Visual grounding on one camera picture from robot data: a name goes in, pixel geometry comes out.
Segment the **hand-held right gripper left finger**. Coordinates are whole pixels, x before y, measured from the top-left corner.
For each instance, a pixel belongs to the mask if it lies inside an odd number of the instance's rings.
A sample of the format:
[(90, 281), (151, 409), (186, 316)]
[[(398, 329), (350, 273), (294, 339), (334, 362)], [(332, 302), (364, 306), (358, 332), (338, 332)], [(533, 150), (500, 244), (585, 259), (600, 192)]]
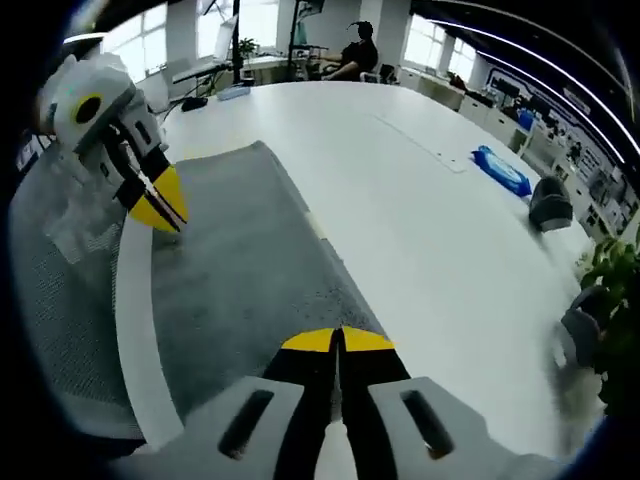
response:
[(194, 410), (164, 448), (167, 479), (311, 479), (329, 422), (338, 329), (286, 340), (260, 377)]

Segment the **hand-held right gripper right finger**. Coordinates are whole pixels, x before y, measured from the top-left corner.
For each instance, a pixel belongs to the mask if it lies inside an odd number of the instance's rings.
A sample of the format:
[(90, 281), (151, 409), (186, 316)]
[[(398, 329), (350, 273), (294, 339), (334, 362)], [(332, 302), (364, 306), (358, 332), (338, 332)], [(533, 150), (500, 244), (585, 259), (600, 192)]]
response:
[(481, 414), (430, 378), (410, 376), (385, 337), (348, 326), (342, 337), (342, 415), (358, 478), (552, 478), (552, 460), (494, 440)]

